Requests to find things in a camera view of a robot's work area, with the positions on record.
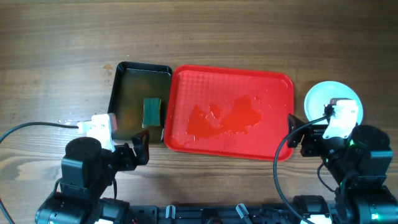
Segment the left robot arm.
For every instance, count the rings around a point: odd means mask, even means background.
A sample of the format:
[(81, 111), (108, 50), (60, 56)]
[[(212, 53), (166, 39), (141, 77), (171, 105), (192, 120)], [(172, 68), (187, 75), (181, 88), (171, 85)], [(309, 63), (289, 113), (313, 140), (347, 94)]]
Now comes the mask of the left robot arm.
[(118, 172), (132, 171), (149, 161), (149, 132), (131, 138), (131, 144), (110, 151), (91, 137), (70, 141), (62, 159), (62, 176), (40, 206), (36, 223), (136, 223), (130, 204), (103, 198), (107, 187), (117, 186)]

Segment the green yellow sponge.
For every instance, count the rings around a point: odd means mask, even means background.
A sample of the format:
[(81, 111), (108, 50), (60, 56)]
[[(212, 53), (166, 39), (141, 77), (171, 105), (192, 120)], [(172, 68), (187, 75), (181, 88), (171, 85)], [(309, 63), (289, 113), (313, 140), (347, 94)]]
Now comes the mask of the green yellow sponge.
[(160, 126), (160, 98), (144, 98), (142, 127)]

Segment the light blue plate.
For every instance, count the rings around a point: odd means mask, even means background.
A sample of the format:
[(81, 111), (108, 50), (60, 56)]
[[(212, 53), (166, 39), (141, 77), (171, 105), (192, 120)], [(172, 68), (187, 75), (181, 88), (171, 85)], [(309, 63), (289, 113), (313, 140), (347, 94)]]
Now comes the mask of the light blue plate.
[(347, 85), (336, 81), (317, 83), (307, 93), (304, 99), (304, 112), (309, 121), (321, 118), (324, 114), (324, 105), (332, 98), (348, 98), (358, 105), (357, 123), (363, 120), (363, 105), (359, 96)]

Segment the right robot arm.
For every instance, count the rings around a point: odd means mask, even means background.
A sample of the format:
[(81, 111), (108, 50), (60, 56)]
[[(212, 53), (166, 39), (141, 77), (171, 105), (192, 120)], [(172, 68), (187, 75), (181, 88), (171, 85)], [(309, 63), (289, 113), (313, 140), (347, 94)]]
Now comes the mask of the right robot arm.
[(331, 205), (321, 196), (294, 197), (301, 220), (324, 212), (333, 223), (397, 223), (397, 199), (384, 185), (393, 158), (384, 131), (356, 125), (347, 138), (323, 138), (326, 125), (306, 125), (291, 114), (288, 125), (288, 146), (300, 144), (303, 157), (320, 157), (338, 184)]

